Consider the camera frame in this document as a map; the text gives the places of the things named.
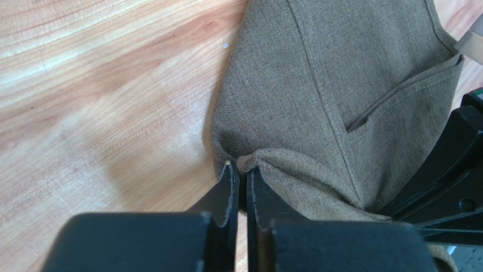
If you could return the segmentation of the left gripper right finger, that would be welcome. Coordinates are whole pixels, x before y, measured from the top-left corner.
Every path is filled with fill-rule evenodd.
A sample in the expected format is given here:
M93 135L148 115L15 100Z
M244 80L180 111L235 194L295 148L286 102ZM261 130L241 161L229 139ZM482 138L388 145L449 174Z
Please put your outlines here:
M247 174L249 271L435 271L406 223L314 221L291 208L259 168Z

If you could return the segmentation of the brown cloth napkin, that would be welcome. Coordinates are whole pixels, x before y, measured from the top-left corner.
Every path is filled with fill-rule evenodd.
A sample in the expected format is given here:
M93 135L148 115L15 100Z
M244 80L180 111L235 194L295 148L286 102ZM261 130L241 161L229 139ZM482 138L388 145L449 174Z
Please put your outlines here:
M455 43L433 1L249 1L211 118L216 175L234 160L312 220L389 221L447 122Z

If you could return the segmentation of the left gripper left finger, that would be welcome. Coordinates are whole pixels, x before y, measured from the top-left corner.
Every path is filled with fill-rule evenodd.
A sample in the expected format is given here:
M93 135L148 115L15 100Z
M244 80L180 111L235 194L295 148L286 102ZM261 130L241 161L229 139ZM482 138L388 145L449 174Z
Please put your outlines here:
M84 213L60 230L43 271L233 271L239 176L218 182L184 212Z

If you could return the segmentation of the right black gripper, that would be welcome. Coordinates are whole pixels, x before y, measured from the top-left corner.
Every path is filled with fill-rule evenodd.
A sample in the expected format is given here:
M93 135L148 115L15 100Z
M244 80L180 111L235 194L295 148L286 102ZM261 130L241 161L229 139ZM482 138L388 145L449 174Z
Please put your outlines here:
M436 145L380 215L430 244L482 246L482 89L462 98Z

